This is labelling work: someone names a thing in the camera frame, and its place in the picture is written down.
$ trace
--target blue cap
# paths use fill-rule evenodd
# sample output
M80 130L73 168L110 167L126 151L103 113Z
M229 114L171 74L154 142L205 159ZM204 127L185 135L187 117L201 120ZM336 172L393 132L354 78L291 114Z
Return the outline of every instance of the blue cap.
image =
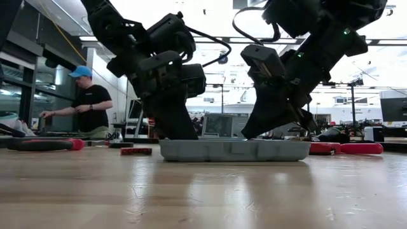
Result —
M92 70L90 70L87 66L78 66L76 67L75 71L69 74L73 78L78 78L81 76L88 76L92 77Z

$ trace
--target black t-shirt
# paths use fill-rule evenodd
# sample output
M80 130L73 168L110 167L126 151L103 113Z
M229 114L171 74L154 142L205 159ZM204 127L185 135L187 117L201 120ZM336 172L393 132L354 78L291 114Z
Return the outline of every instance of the black t-shirt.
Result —
M92 85L90 88L82 90L79 96L72 103L76 108L80 105L94 105L105 101L111 101L109 92L100 85ZM78 113L78 127L80 131L90 132L97 127L109 127L106 111L91 110Z

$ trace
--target gray container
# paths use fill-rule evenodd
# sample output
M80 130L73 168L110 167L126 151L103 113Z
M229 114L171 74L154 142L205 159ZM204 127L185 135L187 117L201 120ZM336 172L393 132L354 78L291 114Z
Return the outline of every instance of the gray container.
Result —
M296 162L305 159L310 142L199 139L160 140L161 155L172 162Z

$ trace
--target wooden table surface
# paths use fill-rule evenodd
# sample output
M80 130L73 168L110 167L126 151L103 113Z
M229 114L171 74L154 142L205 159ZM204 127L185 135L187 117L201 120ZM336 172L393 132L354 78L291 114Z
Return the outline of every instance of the wooden table surface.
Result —
M0 151L0 228L407 228L407 156L167 163Z

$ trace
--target man's hand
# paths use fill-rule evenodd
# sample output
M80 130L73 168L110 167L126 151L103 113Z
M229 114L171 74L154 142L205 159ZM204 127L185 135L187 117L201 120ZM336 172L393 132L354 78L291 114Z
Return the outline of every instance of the man's hand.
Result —
M80 105L75 108L78 113L84 113L90 110L90 105Z
M43 111L41 112L41 114L39 115L42 118L48 118L48 117L52 117L55 115L54 111Z

